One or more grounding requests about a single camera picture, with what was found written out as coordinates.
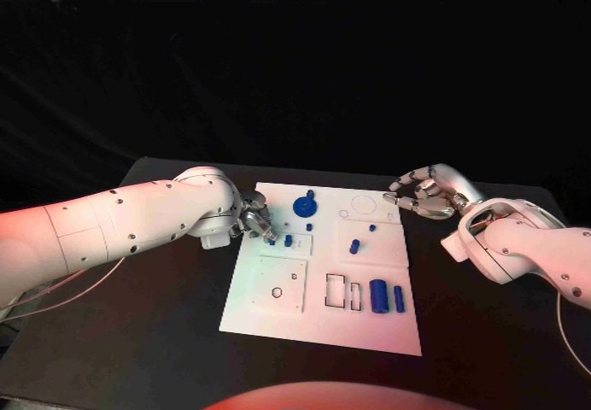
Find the blue object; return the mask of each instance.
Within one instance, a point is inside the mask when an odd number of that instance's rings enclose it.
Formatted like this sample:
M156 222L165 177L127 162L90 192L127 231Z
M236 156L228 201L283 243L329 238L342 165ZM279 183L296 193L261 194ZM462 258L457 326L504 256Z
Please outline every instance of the blue object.
M394 286L394 299L397 301L397 312L404 313L404 299L401 286Z
M388 307L388 288L385 287L385 281L383 279L374 279L370 281L370 292L372 294L372 312L388 313L391 311Z
M293 203L293 212L302 217L309 218L318 212L318 202L315 201L315 191L309 190Z
M358 240L358 239L354 239L354 242L352 242L352 244L351 244L351 249L349 249L349 251L351 251L354 254L357 254L358 251L359 251L359 245L361 245L359 240Z

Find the robotic hand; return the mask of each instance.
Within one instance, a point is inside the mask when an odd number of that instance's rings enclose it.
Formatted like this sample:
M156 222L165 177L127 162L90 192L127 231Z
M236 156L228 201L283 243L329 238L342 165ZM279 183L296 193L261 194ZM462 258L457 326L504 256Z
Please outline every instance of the robotic hand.
M276 240L266 201L256 191L241 196L220 169L195 167L172 181L0 214L0 310L39 284L185 234L205 249L246 231Z
M417 199L397 190L419 182ZM534 203L518 199L486 200L475 185L445 164L420 168L400 177L384 199L434 220L456 210L459 230L442 241L457 262L470 259L499 284L532 272L563 296L591 309L591 229L566 228Z

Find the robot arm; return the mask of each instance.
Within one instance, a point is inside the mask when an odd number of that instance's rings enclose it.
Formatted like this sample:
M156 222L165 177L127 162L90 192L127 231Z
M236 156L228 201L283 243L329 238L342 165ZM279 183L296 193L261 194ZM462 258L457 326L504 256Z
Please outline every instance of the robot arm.
M397 190L419 181L417 198ZM432 219L460 212L459 230L442 241L457 262L470 259L499 284L532 272L563 296L591 309L591 230L566 228L534 203L486 200L466 177L439 164L408 173L391 185L384 199Z
M276 240L270 222L266 197L243 198L212 167L0 214L0 307L39 284L186 234L201 237L205 249L250 230Z

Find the white metal plate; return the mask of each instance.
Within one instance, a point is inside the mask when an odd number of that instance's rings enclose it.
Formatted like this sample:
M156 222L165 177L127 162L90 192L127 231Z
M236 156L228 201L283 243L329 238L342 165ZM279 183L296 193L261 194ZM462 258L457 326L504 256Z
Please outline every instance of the white metal plate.
M257 190L266 195L274 229L282 236L274 246L266 244L261 237L243 238L220 330L421 355L400 209L384 200L384 192L267 183L259 183ZM309 190L315 191L318 213L302 218L293 212L293 202L306 196ZM377 253L362 263L348 261L351 244L342 246L342 221L361 222L345 224L351 226L346 232L352 229L361 235L368 229L368 237L361 237L359 241ZM306 230L309 223L313 224L313 231ZM371 224L377 225L375 232L370 232ZM303 252L287 249L283 246L286 233L295 236L295 243L296 237L309 236L310 249L308 246ZM295 263L308 262L303 309L297 313L283 310L274 304L266 308L254 307L257 303L253 303L250 289L256 280L254 267L260 264L261 257L295 260ZM345 308L326 306L328 273L346 277ZM372 313L371 309L370 281L377 278L388 283L391 312L385 314ZM359 284L359 293L355 285L352 293L351 283ZM406 313L396 311L396 285L403 287ZM361 311L351 310L351 302L355 308L361 305Z
M306 261L261 256L253 266L253 307L272 312L302 313Z

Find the tabletop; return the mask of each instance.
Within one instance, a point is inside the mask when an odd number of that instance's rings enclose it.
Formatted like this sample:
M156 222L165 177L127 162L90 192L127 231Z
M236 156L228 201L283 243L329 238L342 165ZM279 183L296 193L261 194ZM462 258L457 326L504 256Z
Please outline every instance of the tabletop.
M257 182L385 190L393 176L142 158L123 185L220 167L241 190ZM478 184L489 196L527 198L563 218L551 193ZM135 255L76 302L32 317L0 362L0 396L97 408L202 408L248 390L310 380L378 384L481 409L586 407L591 383L566 349L557 292L535 275L507 285L440 244L457 217L401 212L423 357L218 330L241 240L205 251L195 237ZM45 296L78 293L114 263ZM563 304L573 348L591 363L591 313Z

